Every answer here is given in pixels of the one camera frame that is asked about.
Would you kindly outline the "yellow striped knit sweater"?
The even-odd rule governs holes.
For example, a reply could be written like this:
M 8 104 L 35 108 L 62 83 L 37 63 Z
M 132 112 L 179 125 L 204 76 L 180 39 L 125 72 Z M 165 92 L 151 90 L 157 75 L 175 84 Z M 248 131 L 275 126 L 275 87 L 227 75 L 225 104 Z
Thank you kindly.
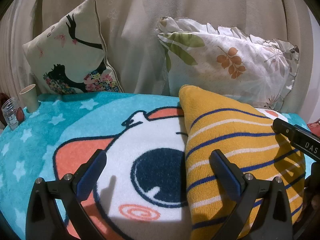
M 210 167 L 214 150 L 257 179 L 280 177 L 295 222 L 303 206 L 305 158 L 286 137 L 274 133 L 272 119 L 248 104 L 196 86 L 183 86 L 178 96 L 188 133 L 185 169 L 191 239 L 211 239 L 235 206 Z

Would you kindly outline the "white leaf print pillow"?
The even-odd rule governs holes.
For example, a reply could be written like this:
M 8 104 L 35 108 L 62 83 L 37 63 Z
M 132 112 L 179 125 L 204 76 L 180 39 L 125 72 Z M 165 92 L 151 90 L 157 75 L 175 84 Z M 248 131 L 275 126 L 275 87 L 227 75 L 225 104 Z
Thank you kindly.
M 158 40 L 164 50 L 169 93 L 193 85 L 253 107 L 278 111 L 291 92 L 299 49 L 279 39 L 246 35 L 236 27 L 163 17 Z

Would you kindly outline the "clear glass jar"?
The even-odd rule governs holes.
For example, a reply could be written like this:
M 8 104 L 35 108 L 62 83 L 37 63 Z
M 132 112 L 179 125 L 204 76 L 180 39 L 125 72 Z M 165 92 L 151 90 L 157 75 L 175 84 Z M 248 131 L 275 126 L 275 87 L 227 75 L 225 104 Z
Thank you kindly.
M 12 131 L 14 131 L 22 122 L 24 122 L 24 111 L 16 97 L 9 98 L 3 104 L 1 110 L 7 125 Z

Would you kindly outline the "beige paper cup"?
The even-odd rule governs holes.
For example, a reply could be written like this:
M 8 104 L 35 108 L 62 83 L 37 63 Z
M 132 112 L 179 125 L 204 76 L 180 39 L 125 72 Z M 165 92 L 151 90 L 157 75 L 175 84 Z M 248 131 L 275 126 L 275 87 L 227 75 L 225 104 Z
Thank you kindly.
M 37 99 L 36 85 L 31 84 L 20 91 L 20 96 L 29 113 L 37 111 L 39 101 Z

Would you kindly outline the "cream cushion with silhouette print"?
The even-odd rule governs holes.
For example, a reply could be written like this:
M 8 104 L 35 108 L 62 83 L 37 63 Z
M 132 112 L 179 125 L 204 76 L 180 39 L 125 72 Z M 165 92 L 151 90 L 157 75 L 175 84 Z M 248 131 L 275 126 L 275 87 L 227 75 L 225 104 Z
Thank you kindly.
M 123 92 L 107 60 L 96 0 L 85 0 L 22 48 L 49 93 Z

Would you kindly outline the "beige curtain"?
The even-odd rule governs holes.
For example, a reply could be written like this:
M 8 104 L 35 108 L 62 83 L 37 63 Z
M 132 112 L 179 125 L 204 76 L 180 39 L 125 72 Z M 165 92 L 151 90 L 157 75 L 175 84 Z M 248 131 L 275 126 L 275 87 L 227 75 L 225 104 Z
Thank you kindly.
M 22 46 L 84 0 L 1 0 L 1 92 L 16 96 L 36 78 Z M 237 27 L 297 45 L 300 66 L 283 104 L 306 122 L 319 118 L 319 0 L 96 0 L 107 58 L 127 93 L 166 94 L 157 39 L 163 16 Z

